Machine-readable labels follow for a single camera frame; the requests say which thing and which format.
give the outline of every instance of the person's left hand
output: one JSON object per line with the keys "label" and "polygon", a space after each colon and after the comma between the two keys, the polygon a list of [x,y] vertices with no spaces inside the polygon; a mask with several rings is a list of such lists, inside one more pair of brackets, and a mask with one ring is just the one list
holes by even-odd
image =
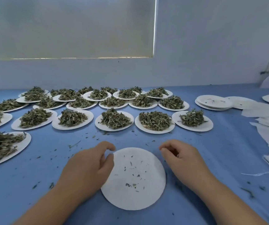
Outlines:
{"label": "person's left hand", "polygon": [[55,186],[62,193],[69,193],[79,203],[91,197],[106,182],[113,167],[114,155],[105,159],[104,153],[116,148],[112,143],[102,141],[96,147],[75,154],[64,167]]}

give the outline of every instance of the blue tablecloth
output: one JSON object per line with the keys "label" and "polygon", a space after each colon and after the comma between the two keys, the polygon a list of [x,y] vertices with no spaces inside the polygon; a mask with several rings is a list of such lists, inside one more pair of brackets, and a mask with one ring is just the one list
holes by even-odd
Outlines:
{"label": "blue tablecloth", "polygon": [[[188,102],[190,110],[199,109],[194,101],[197,96],[203,94],[222,97],[242,96],[261,102],[261,97],[269,94],[269,89],[259,89],[255,84],[166,87],[166,89]],[[24,91],[0,90],[0,102],[2,99],[16,98]],[[13,131],[10,127],[13,121],[31,108],[27,106],[11,112],[13,119],[1,126],[0,131]],[[60,114],[64,108],[55,111]],[[134,117],[141,112],[130,106],[121,110],[131,113]],[[173,113],[159,106],[147,111],[154,110],[169,115]],[[256,127],[249,124],[253,118],[241,116],[241,111],[237,109],[221,112],[205,110],[205,115],[214,123],[214,128],[209,132],[190,132],[176,126],[172,134],[156,135],[142,132],[133,124],[125,130],[103,135],[103,132],[95,127],[94,121],[105,110],[95,106],[90,111],[94,113],[94,120],[79,129],[60,131],[49,124],[27,131],[32,136],[28,147],[17,156],[0,164],[0,225],[12,223],[47,193],[50,184],[57,182],[63,167],[73,154],[94,147],[103,140],[114,143],[118,150],[138,147],[154,153],[167,172],[164,193],[149,208],[125,211],[110,204],[101,191],[98,191],[91,199],[80,205],[65,224],[215,224],[204,203],[176,179],[163,161],[158,147],[168,139],[182,140],[195,146],[213,174],[269,222],[269,174],[260,177],[241,174],[269,171],[268,164],[262,159],[263,155],[269,154],[269,147],[258,134]],[[79,141],[80,143],[69,148],[69,145]],[[241,188],[252,191],[254,198],[250,198],[249,193]]]}

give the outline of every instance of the white wall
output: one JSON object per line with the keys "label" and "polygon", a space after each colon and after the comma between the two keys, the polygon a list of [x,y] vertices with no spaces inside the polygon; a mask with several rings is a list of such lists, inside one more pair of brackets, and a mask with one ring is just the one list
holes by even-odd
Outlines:
{"label": "white wall", "polygon": [[254,83],[269,61],[269,0],[159,0],[154,58],[0,61],[0,89]]}

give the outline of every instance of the blue table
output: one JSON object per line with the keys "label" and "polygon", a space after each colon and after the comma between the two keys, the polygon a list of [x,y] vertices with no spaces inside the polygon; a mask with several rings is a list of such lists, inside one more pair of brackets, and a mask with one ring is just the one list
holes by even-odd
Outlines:
{"label": "blue table", "polygon": [[[255,84],[166,87],[166,89],[188,102],[190,109],[199,109],[194,101],[197,96],[203,94],[222,97],[243,96],[256,101],[262,101],[261,97],[269,94],[269,89],[259,89]],[[16,98],[24,91],[0,90],[0,102],[2,99]],[[12,112],[13,119],[1,126],[0,131],[11,132],[12,122],[30,109],[31,106],[27,106]],[[63,109],[64,107],[61,107],[55,111],[60,114]],[[131,113],[134,117],[141,112],[130,106],[121,110]],[[154,110],[169,115],[173,113],[159,106],[148,111]],[[95,106],[90,111],[96,118],[105,110]],[[51,182],[57,182],[63,167],[73,154],[94,147],[103,140],[114,143],[118,150],[138,147],[154,153],[167,172],[164,193],[149,208],[124,211],[111,205],[101,191],[98,191],[90,200],[80,205],[65,224],[215,224],[204,203],[176,179],[163,161],[158,147],[162,142],[173,138],[195,146],[213,174],[269,222],[269,174],[260,177],[241,174],[269,171],[268,164],[262,159],[263,155],[269,154],[269,147],[257,133],[256,127],[249,124],[254,119],[241,116],[241,111],[237,109],[222,112],[205,110],[205,115],[211,118],[214,128],[203,133],[190,132],[176,126],[172,134],[147,134],[133,124],[123,131],[103,135],[103,132],[95,127],[95,119],[89,125],[71,131],[56,130],[51,124],[27,131],[32,136],[28,147],[17,156],[0,164],[0,225],[12,223],[47,193]],[[77,145],[69,148],[69,145],[77,142],[79,142]],[[241,187],[252,191],[254,198],[250,198]]]}

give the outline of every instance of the person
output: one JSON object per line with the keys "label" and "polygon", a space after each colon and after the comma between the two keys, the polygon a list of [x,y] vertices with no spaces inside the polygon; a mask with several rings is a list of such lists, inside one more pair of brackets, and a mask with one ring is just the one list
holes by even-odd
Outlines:
{"label": "person", "polygon": [[[210,172],[198,150],[179,140],[168,140],[159,149],[176,177],[207,205],[218,224],[267,224]],[[60,225],[79,204],[106,182],[114,167],[115,146],[103,141],[75,154],[54,186],[14,225]]]}

